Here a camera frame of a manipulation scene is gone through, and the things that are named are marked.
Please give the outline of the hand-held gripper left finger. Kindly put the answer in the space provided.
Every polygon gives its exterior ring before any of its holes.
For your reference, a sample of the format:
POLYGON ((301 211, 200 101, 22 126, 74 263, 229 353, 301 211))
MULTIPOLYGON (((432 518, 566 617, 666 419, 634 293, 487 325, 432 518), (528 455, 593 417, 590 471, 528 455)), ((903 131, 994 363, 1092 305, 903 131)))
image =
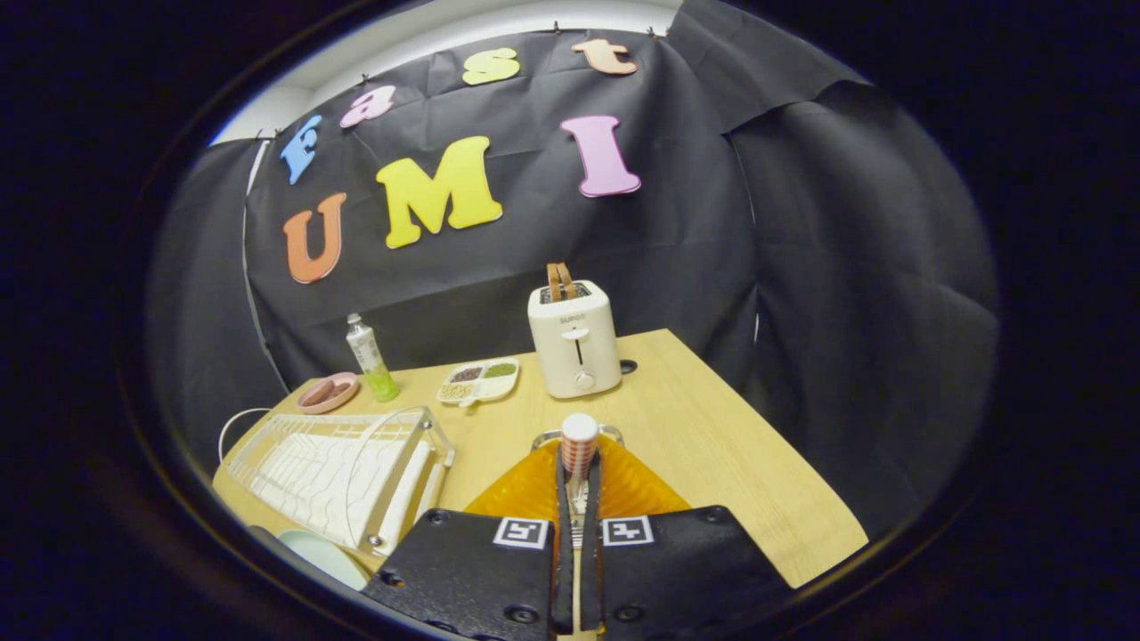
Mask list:
POLYGON ((557 445, 545 443, 464 510, 430 508, 363 595, 453 636, 557 636, 573 628, 557 445))

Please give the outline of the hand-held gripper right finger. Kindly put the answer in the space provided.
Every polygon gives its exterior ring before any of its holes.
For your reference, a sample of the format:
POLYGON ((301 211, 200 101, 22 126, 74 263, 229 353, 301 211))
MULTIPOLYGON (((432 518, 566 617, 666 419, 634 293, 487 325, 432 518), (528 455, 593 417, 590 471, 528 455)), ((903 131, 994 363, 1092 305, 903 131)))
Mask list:
POLYGON ((591 482, 583 625, 601 636, 733 636, 793 593, 728 508, 689 506, 606 435, 591 482))

